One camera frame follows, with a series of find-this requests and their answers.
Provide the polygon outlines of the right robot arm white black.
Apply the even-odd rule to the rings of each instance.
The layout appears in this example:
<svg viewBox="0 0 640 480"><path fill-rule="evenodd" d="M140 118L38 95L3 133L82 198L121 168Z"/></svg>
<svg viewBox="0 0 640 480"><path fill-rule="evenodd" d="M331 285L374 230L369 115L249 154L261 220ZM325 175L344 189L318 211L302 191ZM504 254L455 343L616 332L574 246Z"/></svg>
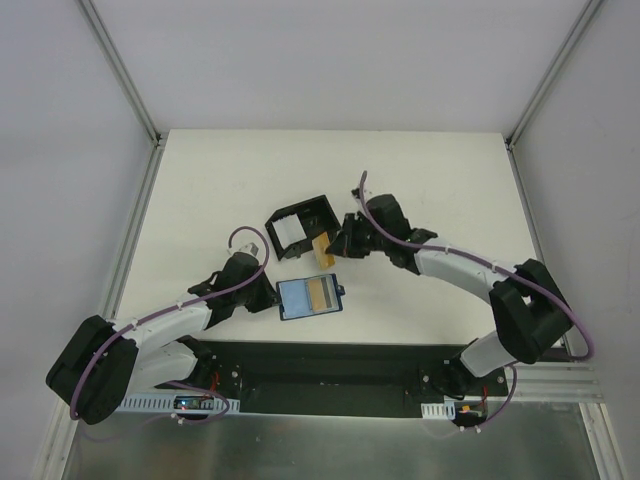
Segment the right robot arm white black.
<svg viewBox="0 0 640 480"><path fill-rule="evenodd" d="M467 345L444 378L461 394L481 388L486 375L513 362L536 363L571 328L553 278L539 261L513 266L454 248L430 230L410 225L391 194L366 202L367 212L348 213L326 252L363 259L382 252L393 265L442 280L486 302L495 329Z"/></svg>

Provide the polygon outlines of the blue leather card holder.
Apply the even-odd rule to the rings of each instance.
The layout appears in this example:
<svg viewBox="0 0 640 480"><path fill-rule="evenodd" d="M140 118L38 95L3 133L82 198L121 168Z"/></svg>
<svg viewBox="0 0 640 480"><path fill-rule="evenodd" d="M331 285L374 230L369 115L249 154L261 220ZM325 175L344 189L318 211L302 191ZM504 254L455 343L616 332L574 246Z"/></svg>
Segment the blue leather card holder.
<svg viewBox="0 0 640 480"><path fill-rule="evenodd" d="M291 321L310 318L314 316L333 314L343 310L342 299L345 295L345 289L342 285L339 284L337 276L335 274L333 275L336 277L336 282L339 285L341 308L337 311L325 310L318 313L314 313L311 310L309 294L307 290L307 281L316 277L324 277L325 275L331 274L322 274L307 278L291 279L280 281L276 284L276 290L280 298L279 315L281 321Z"/></svg>

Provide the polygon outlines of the black plastic card tray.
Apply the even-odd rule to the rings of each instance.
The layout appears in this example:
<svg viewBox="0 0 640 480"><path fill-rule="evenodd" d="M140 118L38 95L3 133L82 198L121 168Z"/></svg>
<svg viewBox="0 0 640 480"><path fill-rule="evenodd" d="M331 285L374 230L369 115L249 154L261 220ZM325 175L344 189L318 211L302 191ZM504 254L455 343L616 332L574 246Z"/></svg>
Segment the black plastic card tray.
<svg viewBox="0 0 640 480"><path fill-rule="evenodd" d="M340 223L328 198L320 195L276 210L265 229L281 261L310 252L312 241L323 233L333 240Z"/></svg>

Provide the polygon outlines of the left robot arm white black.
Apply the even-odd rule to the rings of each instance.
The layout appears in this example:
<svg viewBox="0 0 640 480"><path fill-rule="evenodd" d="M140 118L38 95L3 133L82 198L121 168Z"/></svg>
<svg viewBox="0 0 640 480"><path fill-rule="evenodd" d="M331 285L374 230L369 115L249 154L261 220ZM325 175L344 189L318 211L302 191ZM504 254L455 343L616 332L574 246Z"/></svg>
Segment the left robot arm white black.
<svg viewBox="0 0 640 480"><path fill-rule="evenodd" d="M139 318L85 319L46 375L46 385L88 425L107 419L126 396L182 381L199 389L210 380L211 353L195 335L238 308L255 314L280 298L258 260L236 252L223 268L174 303Z"/></svg>

